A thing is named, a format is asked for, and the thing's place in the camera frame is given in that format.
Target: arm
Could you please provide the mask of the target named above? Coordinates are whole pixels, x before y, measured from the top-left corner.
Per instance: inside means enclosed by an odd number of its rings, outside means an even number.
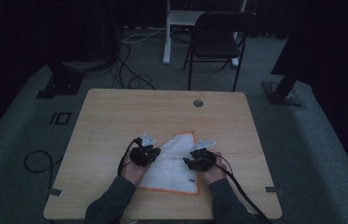
[[[216,164],[225,168],[220,157],[216,157]],[[201,173],[202,179],[212,193],[212,210],[216,224],[248,224],[258,223],[257,218],[248,213],[245,206],[238,200],[231,188],[229,180],[219,168],[213,166],[210,170]]]
[[[117,176],[102,197],[89,205],[85,223],[119,223],[135,190],[136,187],[133,183],[122,176]]]
[[[131,201],[149,166],[135,165],[128,153],[121,176],[117,176],[101,198],[89,205],[85,224],[116,224]]]

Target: chair leg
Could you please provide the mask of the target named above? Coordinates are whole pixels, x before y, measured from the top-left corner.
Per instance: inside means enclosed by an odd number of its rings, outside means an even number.
[[[240,75],[240,65],[238,64],[237,72],[235,73],[235,79],[234,79],[234,85],[232,87],[232,91],[235,91],[235,88],[237,87],[237,81],[238,81],[239,75]]]
[[[191,46],[188,46],[188,53],[186,54],[185,64],[183,64],[183,70],[186,69],[186,64],[188,64],[188,55],[190,54]]]
[[[188,69],[188,91],[190,91],[190,87],[191,87],[191,72],[193,70],[193,56],[194,56],[194,53],[191,52],[190,53],[190,68]]]
[[[221,69],[224,69],[226,67],[226,65],[229,63],[231,59],[227,59],[226,62],[224,63],[223,67]]]
[[[243,49],[243,52],[240,54],[240,58],[238,59],[238,67],[237,67],[237,72],[235,73],[235,79],[234,79],[234,85],[232,87],[232,91],[235,91],[235,88],[237,87],[238,76],[240,75],[241,64],[243,63],[243,56],[244,56],[244,49]]]

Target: gray sleeve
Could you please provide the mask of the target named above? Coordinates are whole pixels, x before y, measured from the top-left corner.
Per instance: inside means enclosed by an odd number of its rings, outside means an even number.
[[[213,213],[216,224],[258,223],[257,218],[248,213],[238,200],[227,178],[209,185],[213,197]]]
[[[119,223],[124,210],[131,201],[136,187],[127,179],[117,176],[101,198],[89,205],[85,224]]]

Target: wooden table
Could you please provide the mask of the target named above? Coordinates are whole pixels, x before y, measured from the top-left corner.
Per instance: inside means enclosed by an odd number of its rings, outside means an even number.
[[[197,107],[194,100],[202,100]],[[48,219],[82,219],[117,175],[120,158],[137,136],[147,132],[161,147],[177,133],[193,131],[214,140],[249,198],[269,218],[282,210],[243,93],[217,91],[90,90],[54,183],[61,197],[50,196]],[[235,189],[251,213],[256,213]],[[202,181],[199,196],[138,189],[123,219],[212,219],[212,199]]]

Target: chair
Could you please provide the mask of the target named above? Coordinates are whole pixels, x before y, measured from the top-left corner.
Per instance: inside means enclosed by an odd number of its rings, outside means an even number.
[[[191,33],[188,54],[183,66],[183,69],[186,69],[187,63],[190,63],[188,91],[191,87],[193,63],[225,62],[221,68],[224,69],[230,59],[238,58],[239,63],[232,87],[232,91],[235,91],[244,56],[245,39],[254,30],[257,20],[253,12],[210,11],[201,14]],[[238,44],[235,32],[243,33]],[[194,55],[201,60],[194,61]]]

